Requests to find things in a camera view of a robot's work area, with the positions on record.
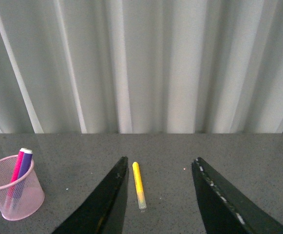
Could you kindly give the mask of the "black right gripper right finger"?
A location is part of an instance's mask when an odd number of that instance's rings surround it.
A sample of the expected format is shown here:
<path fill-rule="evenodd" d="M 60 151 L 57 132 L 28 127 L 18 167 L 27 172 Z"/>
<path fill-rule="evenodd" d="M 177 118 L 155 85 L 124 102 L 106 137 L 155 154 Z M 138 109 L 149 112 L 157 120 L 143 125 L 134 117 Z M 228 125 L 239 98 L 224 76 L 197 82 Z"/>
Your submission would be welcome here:
<path fill-rule="evenodd" d="M 204 159 L 195 159 L 191 166 L 197 202 L 208 234 L 283 234 L 280 222 Z"/>

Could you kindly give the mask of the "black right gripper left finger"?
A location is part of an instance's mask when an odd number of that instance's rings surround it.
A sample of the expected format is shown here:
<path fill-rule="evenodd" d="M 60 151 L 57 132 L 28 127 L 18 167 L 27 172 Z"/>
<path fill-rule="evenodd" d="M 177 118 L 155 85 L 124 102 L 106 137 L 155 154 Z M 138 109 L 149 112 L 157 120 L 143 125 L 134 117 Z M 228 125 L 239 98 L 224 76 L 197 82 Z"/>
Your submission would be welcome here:
<path fill-rule="evenodd" d="M 54 234 L 121 234 L 128 198 L 128 158 L 123 156 Z"/>

